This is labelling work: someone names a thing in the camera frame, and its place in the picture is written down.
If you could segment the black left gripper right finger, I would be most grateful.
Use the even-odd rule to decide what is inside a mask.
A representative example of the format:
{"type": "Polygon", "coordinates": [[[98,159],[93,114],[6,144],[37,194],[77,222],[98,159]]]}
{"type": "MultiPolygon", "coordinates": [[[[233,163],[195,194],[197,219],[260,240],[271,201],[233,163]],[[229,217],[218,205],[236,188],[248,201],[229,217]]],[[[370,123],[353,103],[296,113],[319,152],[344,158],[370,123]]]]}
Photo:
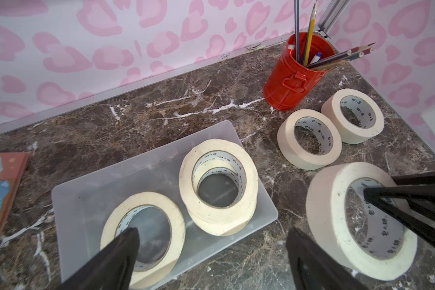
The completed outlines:
{"type": "Polygon", "coordinates": [[[307,234],[295,227],[288,232],[286,249],[297,290],[366,289],[307,234]]]}

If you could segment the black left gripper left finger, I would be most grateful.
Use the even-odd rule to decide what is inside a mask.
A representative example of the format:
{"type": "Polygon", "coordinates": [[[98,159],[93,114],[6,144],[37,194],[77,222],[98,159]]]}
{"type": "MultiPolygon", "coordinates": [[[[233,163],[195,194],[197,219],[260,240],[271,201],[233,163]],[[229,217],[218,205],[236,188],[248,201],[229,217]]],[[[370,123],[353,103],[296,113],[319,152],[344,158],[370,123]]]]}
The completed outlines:
{"type": "Polygon", "coordinates": [[[128,228],[57,289],[127,290],[139,248],[138,230],[128,228]]]}

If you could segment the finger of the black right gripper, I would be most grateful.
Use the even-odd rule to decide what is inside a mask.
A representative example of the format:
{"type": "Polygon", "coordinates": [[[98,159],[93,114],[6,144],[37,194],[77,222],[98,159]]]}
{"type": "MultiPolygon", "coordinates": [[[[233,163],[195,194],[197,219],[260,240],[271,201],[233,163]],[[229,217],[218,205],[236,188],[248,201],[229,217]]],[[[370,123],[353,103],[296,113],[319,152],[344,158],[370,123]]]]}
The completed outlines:
{"type": "Polygon", "coordinates": [[[435,172],[392,180],[394,187],[364,190],[364,199],[435,248],[435,172]]]}

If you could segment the cream art tape roll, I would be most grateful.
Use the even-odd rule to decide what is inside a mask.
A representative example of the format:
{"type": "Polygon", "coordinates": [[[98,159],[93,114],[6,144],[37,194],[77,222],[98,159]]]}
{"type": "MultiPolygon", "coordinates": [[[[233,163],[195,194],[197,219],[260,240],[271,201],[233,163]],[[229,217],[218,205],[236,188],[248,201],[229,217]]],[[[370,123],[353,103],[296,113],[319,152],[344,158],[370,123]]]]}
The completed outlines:
{"type": "Polygon", "coordinates": [[[210,139],[192,148],[180,169],[181,198],[193,222],[214,236],[230,236],[252,219],[257,205],[259,177],[250,155],[234,142],[210,139]],[[205,202],[198,195],[211,175],[225,175],[237,186],[236,199],[226,207],[205,202]]]}
{"type": "Polygon", "coordinates": [[[346,195],[353,189],[395,187],[385,171],[370,163],[348,163],[322,169],[311,181],[306,197],[306,215],[315,241],[337,263],[371,278],[391,281],[413,264],[418,237],[399,221],[373,204],[363,201],[367,236],[358,243],[350,234],[346,195]]]}
{"type": "Polygon", "coordinates": [[[165,278],[176,265],[186,237],[184,218],[178,206],[162,194],[132,195],[109,216],[100,248],[129,228],[138,231],[140,241],[130,287],[145,289],[165,278]]]}
{"type": "Polygon", "coordinates": [[[343,142],[363,143],[384,129],[384,116],[367,94],[354,89],[341,89],[324,102],[321,113],[328,117],[343,142]]]}
{"type": "Polygon", "coordinates": [[[341,154],[342,140],[339,131],[325,115],[312,109],[293,112],[277,133],[279,149],[294,166],[303,170],[316,170],[335,162],[341,154]],[[320,145],[318,154],[310,153],[296,139],[295,128],[312,132],[320,145]]]}

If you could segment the translucent plastic storage box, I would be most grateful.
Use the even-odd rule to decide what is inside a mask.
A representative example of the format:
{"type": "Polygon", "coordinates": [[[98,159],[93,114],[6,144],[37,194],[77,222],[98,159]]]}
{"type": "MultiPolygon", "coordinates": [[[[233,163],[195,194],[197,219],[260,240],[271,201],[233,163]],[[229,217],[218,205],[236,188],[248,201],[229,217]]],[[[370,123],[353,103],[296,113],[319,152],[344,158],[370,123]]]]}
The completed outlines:
{"type": "Polygon", "coordinates": [[[181,163],[191,149],[213,138],[236,144],[240,139],[232,122],[218,124],[56,186],[51,193],[58,237],[60,276],[69,279],[100,250],[102,231],[112,211],[130,196],[157,192],[170,198],[186,222],[183,251],[158,289],[200,263],[220,253],[278,219],[278,211],[263,184],[259,185],[256,211],[240,232],[223,238],[212,236],[191,220],[179,192],[181,163]]]}

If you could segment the dark red pencil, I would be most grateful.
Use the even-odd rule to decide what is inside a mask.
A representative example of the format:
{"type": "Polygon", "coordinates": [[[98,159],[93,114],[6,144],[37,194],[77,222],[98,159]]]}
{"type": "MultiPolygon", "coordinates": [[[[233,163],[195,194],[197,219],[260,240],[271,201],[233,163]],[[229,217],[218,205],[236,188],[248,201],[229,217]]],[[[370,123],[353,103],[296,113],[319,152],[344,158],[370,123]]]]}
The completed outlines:
{"type": "Polygon", "coordinates": [[[363,45],[363,46],[359,46],[359,47],[355,47],[352,48],[350,50],[344,51],[342,53],[338,53],[335,54],[333,56],[330,56],[328,58],[325,59],[321,59],[316,63],[313,64],[309,64],[307,66],[308,69],[310,70],[314,70],[315,68],[324,66],[324,65],[330,65],[333,64],[334,62],[338,62],[341,60],[353,60],[354,58],[360,58],[362,56],[364,56],[365,54],[369,54],[372,52],[372,46],[375,43],[370,43],[368,45],[363,45]]]}

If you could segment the red metal pencil bucket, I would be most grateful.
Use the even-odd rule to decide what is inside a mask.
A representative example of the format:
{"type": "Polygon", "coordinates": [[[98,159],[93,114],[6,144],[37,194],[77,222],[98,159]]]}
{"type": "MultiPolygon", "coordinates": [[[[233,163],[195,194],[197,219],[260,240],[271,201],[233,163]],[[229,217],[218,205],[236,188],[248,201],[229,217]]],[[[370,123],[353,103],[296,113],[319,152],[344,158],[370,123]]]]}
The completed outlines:
{"type": "Polygon", "coordinates": [[[294,44],[295,36],[291,35],[263,87],[265,100],[279,111],[295,109],[327,73],[310,70],[299,64],[289,49],[294,44]]]}

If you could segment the blue pencil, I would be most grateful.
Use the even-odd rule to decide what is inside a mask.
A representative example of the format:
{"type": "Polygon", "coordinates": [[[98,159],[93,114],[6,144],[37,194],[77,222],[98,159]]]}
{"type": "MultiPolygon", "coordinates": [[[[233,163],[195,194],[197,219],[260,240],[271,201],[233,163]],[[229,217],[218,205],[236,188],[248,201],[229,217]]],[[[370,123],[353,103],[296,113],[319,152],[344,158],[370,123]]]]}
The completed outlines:
{"type": "Polygon", "coordinates": [[[300,7],[299,0],[294,0],[294,38],[295,38],[295,52],[294,58],[300,63],[300,7]]]}

